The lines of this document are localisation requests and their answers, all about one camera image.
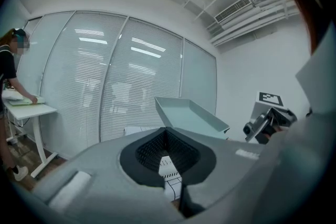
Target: white table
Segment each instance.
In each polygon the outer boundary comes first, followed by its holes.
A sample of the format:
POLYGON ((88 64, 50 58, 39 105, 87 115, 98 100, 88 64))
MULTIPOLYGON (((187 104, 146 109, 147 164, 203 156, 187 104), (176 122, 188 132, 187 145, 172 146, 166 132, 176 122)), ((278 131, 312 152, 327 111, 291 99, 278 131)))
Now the white table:
POLYGON ((24 120, 31 118, 33 122, 34 138, 37 146, 38 154, 41 158, 42 163, 31 173, 31 176, 35 178, 44 167, 50 163, 50 161, 55 158, 58 153, 52 153, 48 158, 44 153, 42 136, 39 126, 39 116, 56 112, 57 109, 51 108, 45 104, 36 104, 36 105, 23 105, 23 106, 12 106, 8 100, 3 99, 3 104, 5 105, 7 111, 13 115, 17 120, 24 120))

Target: plastic tray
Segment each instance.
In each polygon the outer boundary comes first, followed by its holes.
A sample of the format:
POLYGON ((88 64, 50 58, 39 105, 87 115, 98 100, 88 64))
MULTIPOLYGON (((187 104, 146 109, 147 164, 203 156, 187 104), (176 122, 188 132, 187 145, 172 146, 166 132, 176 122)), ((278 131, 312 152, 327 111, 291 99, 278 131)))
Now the plastic tray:
POLYGON ((155 106, 166 127, 227 139, 229 125, 189 99, 155 97, 155 106))

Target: table foot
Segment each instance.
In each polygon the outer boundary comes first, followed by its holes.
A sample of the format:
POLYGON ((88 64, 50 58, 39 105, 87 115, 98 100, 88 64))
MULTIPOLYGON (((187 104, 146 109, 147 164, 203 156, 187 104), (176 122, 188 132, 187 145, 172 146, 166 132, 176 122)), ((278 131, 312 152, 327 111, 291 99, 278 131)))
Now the table foot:
POLYGON ((47 165, 51 162, 53 158, 58 155, 57 152, 52 153, 45 162, 42 162, 30 175, 35 178, 47 165))

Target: white sneaker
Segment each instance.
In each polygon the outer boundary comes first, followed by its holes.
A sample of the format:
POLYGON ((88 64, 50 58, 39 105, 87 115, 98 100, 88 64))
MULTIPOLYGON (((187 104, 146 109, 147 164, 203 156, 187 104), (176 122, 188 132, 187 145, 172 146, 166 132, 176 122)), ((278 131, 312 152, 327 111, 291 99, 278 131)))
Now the white sneaker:
POLYGON ((17 167, 17 169, 18 169, 19 172, 17 174, 15 174, 13 172, 15 180, 16 181, 21 181, 22 179, 24 179, 24 177, 26 175, 28 175, 28 168, 26 166, 20 167, 18 165, 16 165, 16 167, 17 167))

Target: air conditioning vent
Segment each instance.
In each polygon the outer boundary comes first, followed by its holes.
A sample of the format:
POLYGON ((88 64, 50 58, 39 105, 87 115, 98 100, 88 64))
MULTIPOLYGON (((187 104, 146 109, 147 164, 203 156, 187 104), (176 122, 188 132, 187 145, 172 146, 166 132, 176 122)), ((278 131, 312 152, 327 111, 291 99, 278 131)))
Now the air conditioning vent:
POLYGON ((230 7, 223 10, 221 13, 219 13, 215 19, 218 23, 221 23, 231 15, 235 14, 239 10, 242 10, 246 6, 250 5, 250 0, 238 0, 237 2, 233 3, 230 7))

